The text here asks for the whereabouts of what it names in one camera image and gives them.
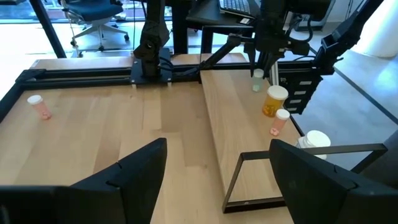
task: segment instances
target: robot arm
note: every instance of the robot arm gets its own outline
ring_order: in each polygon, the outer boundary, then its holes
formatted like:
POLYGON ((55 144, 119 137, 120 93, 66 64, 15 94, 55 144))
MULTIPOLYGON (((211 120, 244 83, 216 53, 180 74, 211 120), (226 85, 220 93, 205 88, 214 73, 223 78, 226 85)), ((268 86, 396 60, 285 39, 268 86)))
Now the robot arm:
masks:
POLYGON ((271 66, 284 58, 286 50, 297 55, 308 55, 309 40, 295 40, 289 37, 290 31, 284 31, 288 12, 311 15, 311 20, 324 18, 330 0, 263 0, 261 16, 257 22, 255 46, 261 52, 257 67, 263 69, 264 78, 268 76, 271 66))
POLYGON ((383 0, 364 0, 354 13, 342 22, 330 35, 322 39, 322 46, 313 61, 325 75, 333 74, 333 65, 344 52, 358 43, 365 22, 383 0))
POLYGON ((134 56, 141 59, 142 72, 147 77, 158 77, 159 50, 169 40, 169 30, 164 20, 165 0, 148 0, 147 17, 142 29, 140 45, 134 56))

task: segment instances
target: gray floor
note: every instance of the gray floor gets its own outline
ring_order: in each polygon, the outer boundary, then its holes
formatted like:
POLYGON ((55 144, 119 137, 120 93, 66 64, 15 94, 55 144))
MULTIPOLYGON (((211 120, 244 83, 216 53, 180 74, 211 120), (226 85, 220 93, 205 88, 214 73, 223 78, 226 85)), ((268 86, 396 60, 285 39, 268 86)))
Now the gray floor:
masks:
MULTIPOLYGON (((398 127, 339 75, 325 76, 302 115, 303 132, 323 131, 333 146, 384 142, 398 127)), ((352 169, 368 153, 329 155, 327 161, 352 169)))
POLYGON ((335 67, 398 117, 398 57, 377 58, 347 51, 335 67))

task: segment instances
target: white pill bottle cap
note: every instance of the white pill bottle cap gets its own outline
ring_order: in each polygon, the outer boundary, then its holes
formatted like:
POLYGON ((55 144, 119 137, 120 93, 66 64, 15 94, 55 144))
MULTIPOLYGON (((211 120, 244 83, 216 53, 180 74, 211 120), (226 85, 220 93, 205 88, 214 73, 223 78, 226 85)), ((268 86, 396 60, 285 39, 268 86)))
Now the white pill bottle cap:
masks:
POLYGON ((268 88, 267 93, 275 100, 286 100, 289 97, 289 92, 282 86, 273 85, 268 88))
POLYGON ((30 96, 30 97, 27 99, 27 102, 28 102, 30 105, 36 105, 36 104, 39 104, 39 103, 43 102, 43 98, 42 98, 42 96, 40 96, 40 95, 33 95, 33 96, 30 96))
POLYGON ((290 118, 290 113, 285 109, 279 109, 276 111, 276 116, 281 120, 287 120, 290 118))
POLYGON ((263 69, 257 68, 254 70, 253 76, 255 78, 262 78, 263 75, 264 75, 263 69))
POLYGON ((317 130, 309 131, 303 140, 304 147, 329 147, 331 145, 329 137, 317 130))

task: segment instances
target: desk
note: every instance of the desk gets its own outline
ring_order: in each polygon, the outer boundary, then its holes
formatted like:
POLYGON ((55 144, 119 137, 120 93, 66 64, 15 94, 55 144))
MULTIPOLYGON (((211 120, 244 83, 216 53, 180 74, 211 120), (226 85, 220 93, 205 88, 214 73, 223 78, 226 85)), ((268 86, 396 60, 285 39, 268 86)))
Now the desk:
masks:
MULTIPOLYGON (((211 53, 213 45, 213 33, 228 35, 230 33, 237 33, 242 27, 251 27, 239 23, 243 17, 220 13, 218 0, 205 0, 198 3, 187 16, 189 28, 202 30, 201 53, 211 53), (234 26, 233 28, 221 29, 215 28, 207 30, 206 26, 234 26)), ((252 30, 244 33, 245 37, 252 36, 252 30)))
MULTIPOLYGON (((243 61, 241 54, 229 54, 221 62, 243 61)), ((38 60, 32 68, 129 67, 131 62, 129 57, 53 59, 38 60)), ((198 55, 178 55, 173 63, 198 63, 198 55)), ((192 82, 136 91, 130 86, 27 91, 0 124, 0 184, 70 185, 166 137, 167 167, 152 223, 292 223, 285 207, 222 214, 224 190, 203 87, 192 82), (43 95, 51 120, 39 120, 26 103, 34 93, 43 95)))
MULTIPOLYGON (((269 149, 274 119, 264 116, 261 107, 268 81, 260 93, 251 90, 247 70, 203 71, 201 79, 213 131, 224 192, 228 191, 242 152, 269 149)), ((300 137, 289 119, 277 139, 295 144, 300 137)), ((281 197, 269 160, 243 163, 230 202, 281 197)))

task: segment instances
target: metal frame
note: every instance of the metal frame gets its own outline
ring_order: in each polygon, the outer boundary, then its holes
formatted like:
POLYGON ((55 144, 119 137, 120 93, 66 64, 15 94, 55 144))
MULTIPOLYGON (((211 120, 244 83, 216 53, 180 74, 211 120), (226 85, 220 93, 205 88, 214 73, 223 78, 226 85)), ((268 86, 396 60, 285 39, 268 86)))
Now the metal frame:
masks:
POLYGON ((211 53, 214 33, 225 35, 243 33, 243 37, 251 37, 253 32, 253 26, 203 26, 201 28, 200 53, 211 53))
MULTIPOLYGON (((308 71, 308 61, 299 62, 280 62, 279 75, 296 74, 311 75, 308 71)), ((200 72, 190 73, 187 71, 195 71, 199 64, 193 65, 175 65, 171 82, 199 82, 200 72)), ((221 63, 216 64, 207 70, 248 70, 249 63, 221 63)), ((26 90, 44 90, 54 88, 84 88, 92 86, 112 86, 112 85, 132 85, 131 83, 132 67, 119 68, 91 68, 91 69, 71 69, 71 70, 46 70, 46 69, 30 69, 24 70, 16 79, 15 84, 7 92, 0 101, 0 122, 7 116, 22 93, 26 90)), ((291 120, 297 131, 303 136, 303 131, 295 122, 291 120)), ((361 172, 368 165, 381 157, 387 149, 382 144, 357 145, 357 146, 338 146, 325 147, 316 149, 304 149, 311 154, 335 154, 347 152, 364 152, 372 151, 368 157, 361 161, 352 171, 361 172)), ((267 151, 259 152, 243 152, 240 154, 236 164, 236 168, 231 179, 228 191, 224 198, 223 212, 241 212, 248 210, 257 210, 263 208, 274 208, 285 206, 282 197, 261 198, 256 200, 246 200, 240 202, 229 202, 234 185, 238 178, 239 172, 244 161, 269 159, 267 151)))
MULTIPOLYGON (((356 165, 351 171, 355 173, 360 173, 370 164, 372 164, 376 159, 381 157, 387 152, 387 148, 383 144, 362 144, 362 145, 352 145, 352 146, 332 146, 332 147, 317 147, 302 149, 305 152, 312 155, 319 154, 338 154, 338 153, 351 153, 351 152, 368 152, 372 151, 365 159, 363 159, 358 165, 356 165)), ((244 161, 253 161, 260 159, 269 159, 268 151, 256 151, 256 152, 242 152, 239 155, 238 162, 234 173, 231 178, 231 183, 229 184, 228 190, 226 192, 224 202, 223 202, 223 213, 233 213, 233 212, 244 212, 251 210, 259 210, 265 208, 277 208, 286 206, 283 197, 273 197, 273 198, 260 198, 254 200, 244 200, 237 202, 230 202, 232 191, 234 189, 235 183, 238 179, 239 173, 241 171, 244 161)))
POLYGON ((57 58, 66 58, 67 55, 63 50, 60 39, 58 39, 57 33, 55 32, 54 28, 51 25, 49 15, 47 15, 42 1, 29 0, 29 2, 32 5, 33 11, 36 13, 37 19, 39 20, 40 24, 43 27, 45 35, 47 36, 51 44, 51 47, 55 52, 55 55, 57 56, 57 58))

